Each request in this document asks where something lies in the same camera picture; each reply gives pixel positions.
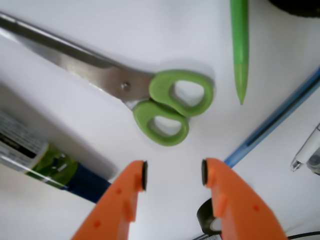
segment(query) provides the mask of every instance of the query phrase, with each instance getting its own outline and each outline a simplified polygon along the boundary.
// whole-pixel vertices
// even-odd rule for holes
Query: green pencil
[[[233,63],[236,92],[244,103],[249,71],[248,0],[231,0]]]

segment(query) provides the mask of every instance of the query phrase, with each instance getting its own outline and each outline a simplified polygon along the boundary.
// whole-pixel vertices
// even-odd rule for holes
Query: black rubber pad
[[[148,163],[145,161],[142,167],[142,188],[147,190],[147,180],[148,180]]]
[[[202,184],[205,186],[207,185],[208,182],[208,164],[207,160],[203,159],[202,160]]]

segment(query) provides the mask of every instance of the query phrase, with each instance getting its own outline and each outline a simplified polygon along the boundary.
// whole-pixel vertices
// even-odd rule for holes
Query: blue pen
[[[233,168],[320,87],[320,68],[224,162]]]

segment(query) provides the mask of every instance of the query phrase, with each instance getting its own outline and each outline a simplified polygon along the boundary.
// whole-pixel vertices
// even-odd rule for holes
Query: blue cap
[[[97,203],[110,185],[110,182],[79,163],[75,174],[65,186],[65,190]]]

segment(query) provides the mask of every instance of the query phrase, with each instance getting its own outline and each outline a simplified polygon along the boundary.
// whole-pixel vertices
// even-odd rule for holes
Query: white pen
[[[302,148],[295,155],[293,161],[291,162],[291,171],[296,171],[305,164],[309,158],[315,153],[315,151],[320,147],[320,124],[315,128],[313,133],[306,140]]]

